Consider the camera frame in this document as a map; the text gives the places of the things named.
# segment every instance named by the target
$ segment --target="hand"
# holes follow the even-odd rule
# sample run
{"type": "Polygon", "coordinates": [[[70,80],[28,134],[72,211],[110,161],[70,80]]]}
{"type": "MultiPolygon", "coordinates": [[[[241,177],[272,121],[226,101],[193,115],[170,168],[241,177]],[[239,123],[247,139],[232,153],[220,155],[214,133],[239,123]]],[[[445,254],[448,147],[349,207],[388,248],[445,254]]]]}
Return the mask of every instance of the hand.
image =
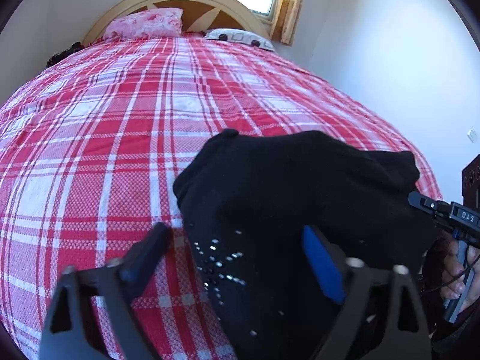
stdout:
{"type": "MultiPolygon", "coordinates": [[[[448,254],[445,257],[445,270],[442,272],[442,282],[446,283],[453,279],[454,276],[459,275],[464,267],[457,260],[458,242],[453,240],[448,244],[448,254]]],[[[480,250],[469,247],[468,254],[466,256],[467,262],[472,264],[478,255],[480,250]]],[[[467,307],[471,306],[480,297],[480,261],[478,261],[473,267],[475,276],[473,277],[472,285],[470,286],[469,293],[467,294],[465,301],[463,302],[460,312],[464,311],[467,307]]],[[[440,289],[440,295],[444,299],[457,299],[465,290],[463,279],[465,275],[461,276],[458,280],[440,289]]]]}

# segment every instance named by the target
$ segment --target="light switch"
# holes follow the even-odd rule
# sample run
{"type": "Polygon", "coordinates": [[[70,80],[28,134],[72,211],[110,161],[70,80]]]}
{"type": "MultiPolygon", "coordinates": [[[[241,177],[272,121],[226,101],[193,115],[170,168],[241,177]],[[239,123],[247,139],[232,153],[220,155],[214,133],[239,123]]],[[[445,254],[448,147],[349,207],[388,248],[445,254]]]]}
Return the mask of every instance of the light switch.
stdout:
{"type": "Polygon", "coordinates": [[[478,139],[478,135],[477,135],[477,132],[475,131],[475,129],[472,127],[468,133],[466,133],[467,137],[470,138],[470,140],[475,143],[478,139]]]}

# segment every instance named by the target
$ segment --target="bedroom wall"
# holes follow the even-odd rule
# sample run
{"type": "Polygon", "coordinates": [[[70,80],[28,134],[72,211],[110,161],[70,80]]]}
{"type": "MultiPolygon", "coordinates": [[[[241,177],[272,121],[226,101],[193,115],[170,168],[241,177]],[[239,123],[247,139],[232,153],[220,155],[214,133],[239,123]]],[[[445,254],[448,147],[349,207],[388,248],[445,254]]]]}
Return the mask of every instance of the bedroom wall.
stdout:
{"type": "Polygon", "coordinates": [[[303,0],[298,15],[297,30],[291,46],[274,42],[277,52],[296,64],[307,68],[311,52],[315,48],[318,36],[328,14],[330,0],[303,0]]]}
{"type": "MultiPolygon", "coordinates": [[[[326,11],[314,46],[287,57],[396,126],[445,199],[461,202],[461,170],[480,152],[467,137],[480,132],[480,52],[458,14],[447,0],[330,0],[326,11]]],[[[303,16],[292,51],[304,42],[303,16]]]]}
{"type": "Polygon", "coordinates": [[[120,0],[23,0],[0,34],[0,105],[120,0]]]}

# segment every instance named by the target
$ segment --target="black clothing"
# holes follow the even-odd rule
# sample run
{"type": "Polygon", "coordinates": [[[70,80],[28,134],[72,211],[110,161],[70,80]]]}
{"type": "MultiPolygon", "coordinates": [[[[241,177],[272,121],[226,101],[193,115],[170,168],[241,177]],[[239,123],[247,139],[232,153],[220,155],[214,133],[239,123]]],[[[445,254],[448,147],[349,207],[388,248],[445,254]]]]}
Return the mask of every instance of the black clothing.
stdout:
{"type": "Polygon", "coordinates": [[[208,295],[240,360],[307,360],[339,306],[304,256],[317,225],[347,256],[416,273],[438,236],[410,207],[410,152],[359,151],[319,131],[210,139],[173,190],[208,295]]]}
{"type": "Polygon", "coordinates": [[[51,57],[46,63],[46,66],[49,68],[57,64],[58,62],[63,61],[66,57],[83,50],[84,48],[85,46],[83,46],[80,42],[74,43],[69,49],[59,52],[58,54],[55,54],[53,57],[51,57]]]}

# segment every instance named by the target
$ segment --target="curtain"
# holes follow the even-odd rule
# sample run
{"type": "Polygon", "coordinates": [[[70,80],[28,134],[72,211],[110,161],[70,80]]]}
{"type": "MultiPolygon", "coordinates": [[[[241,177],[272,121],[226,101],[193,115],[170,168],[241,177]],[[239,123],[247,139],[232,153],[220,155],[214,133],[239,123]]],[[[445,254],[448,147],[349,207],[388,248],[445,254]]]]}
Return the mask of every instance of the curtain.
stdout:
{"type": "Polygon", "coordinates": [[[272,40],[291,45],[301,6],[302,0],[277,1],[270,32],[272,40]]]}

